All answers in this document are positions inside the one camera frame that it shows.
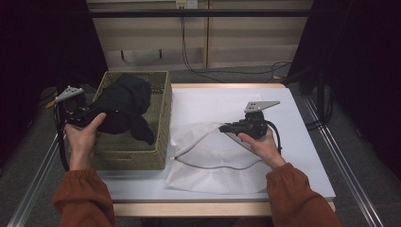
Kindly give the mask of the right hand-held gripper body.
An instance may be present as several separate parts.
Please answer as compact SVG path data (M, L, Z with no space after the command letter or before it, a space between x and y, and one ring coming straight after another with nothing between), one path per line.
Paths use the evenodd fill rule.
M265 119L263 111L279 104L279 101L249 101L244 113L245 118L234 123L234 134L245 133L257 140L266 135L268 127L279 134L276 126Z

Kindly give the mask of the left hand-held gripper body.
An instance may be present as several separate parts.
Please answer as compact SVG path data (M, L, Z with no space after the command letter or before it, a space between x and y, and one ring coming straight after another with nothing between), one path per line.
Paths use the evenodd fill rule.
M82 88L68 86L55 97L56 119L61 123L68 123L77 127L88 126L101 110L93 104L86 103Z

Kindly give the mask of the black garment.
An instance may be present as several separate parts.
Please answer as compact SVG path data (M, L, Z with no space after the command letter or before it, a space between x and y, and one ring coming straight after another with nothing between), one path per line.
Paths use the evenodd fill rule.
M133 138L149 145L155 136L143 116L150 106L151 85L144 79L122 74L119 79L105 87L93 106L106 114L97 128L109 134L129 132Z

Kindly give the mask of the white mesh laundry bag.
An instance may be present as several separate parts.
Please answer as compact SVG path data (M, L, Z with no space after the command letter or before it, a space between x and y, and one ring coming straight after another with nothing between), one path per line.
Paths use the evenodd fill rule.
M212 194L252 194L266 188L271 172L250 145L219 122L200 122L170 129L173 163L170 187Z

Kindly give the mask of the green woven basket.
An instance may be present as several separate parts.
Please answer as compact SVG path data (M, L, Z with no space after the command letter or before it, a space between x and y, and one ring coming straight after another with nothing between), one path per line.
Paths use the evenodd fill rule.
M172 102L170 76L167 71L107 71L94 99L121 75L136 76L150 83L150 107L143 117L154 134L155 142L149 145L147 142L136 140L128 131L121 134L99 131L96 134L92 167L97 170L163 170L166 166Z

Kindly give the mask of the person's right hand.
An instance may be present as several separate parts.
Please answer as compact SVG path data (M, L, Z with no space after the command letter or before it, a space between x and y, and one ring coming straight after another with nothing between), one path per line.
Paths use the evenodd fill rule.
M257 140L245 133L240 133L238 138L249 144L254 150L254 153L270 168L275 169L286 163L285 159L278 151L271 129L268 129L266 135Z

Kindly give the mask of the person's left hand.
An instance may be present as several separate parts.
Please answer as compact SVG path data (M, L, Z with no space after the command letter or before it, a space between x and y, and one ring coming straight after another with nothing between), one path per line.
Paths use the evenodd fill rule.
M84 128L66 124L64 131L71 148L70 170L83 170L91 167L94 156L96 130L106 118L105 113L98 114L93 121Z

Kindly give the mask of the white foam board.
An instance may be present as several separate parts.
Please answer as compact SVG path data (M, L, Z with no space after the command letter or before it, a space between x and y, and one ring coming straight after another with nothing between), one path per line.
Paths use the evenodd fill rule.
M282 156L309 179L311 188L331 201L336 197L323 164L305 128L288 88L175 88L172 95L170 128L200 122L235 122L244 117L249 101L279 101L264 116L279 131L275 140ZM167 145L163 170L102 170L100 178L114 201L265 201L266 188L252 194L212 194L185 191L166 184L174 150Z

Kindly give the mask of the black stand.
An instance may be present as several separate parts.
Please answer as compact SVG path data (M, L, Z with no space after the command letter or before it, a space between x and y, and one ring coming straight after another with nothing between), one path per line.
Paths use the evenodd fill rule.
M317 61L300 63L294 59L283 82L284 85L298 82L299 91L303 96L308 96L316 90L317 119L305 124L309 131L325 126L332 117L333 98L331 95L326 95L324 80L325 70L321 63Z

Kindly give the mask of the black curtain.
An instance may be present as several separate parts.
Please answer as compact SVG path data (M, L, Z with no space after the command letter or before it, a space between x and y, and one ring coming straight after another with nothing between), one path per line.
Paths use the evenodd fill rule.
M401 0L313 0L288 77L323 79L401 180Z
M107 70L87 0L0 0L0 166L24 137L42 90L97 87Z

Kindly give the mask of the black horizontal bar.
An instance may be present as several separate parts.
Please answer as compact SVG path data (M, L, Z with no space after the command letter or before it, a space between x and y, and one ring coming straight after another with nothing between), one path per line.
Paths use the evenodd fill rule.
M91 9L94 18L149 17L307 17L308 9Z

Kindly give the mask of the metal floor rail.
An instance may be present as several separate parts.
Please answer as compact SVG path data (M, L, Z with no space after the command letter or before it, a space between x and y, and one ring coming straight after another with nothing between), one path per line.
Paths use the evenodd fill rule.
M328 146L334 161L345 180L352 196L354 197L359 210L366 219L370 227L384 227L378 213L375 210L370 198L365 190L361 187L354 171L346 161L337 141L332 132L329 130L326 123L323 122L323 117L318 116L318 108L311 98L305 99L305 105L308 108L311 116L317 122L317 129L323 137L325 144Z
M53 166L56 156L59 152L58 135L55 135L49 149L47 150L44 159L36 172L28 190L19 202L15 212L13 213L7 227L24 227L27 219L39 198L44 183L48 177L51 167Z

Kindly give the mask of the white wall outlet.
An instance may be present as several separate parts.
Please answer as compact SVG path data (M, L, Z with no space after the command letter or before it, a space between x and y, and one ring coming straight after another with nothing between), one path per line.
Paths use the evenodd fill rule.
M198 7L198 0L176 0L177 9L197 9Z

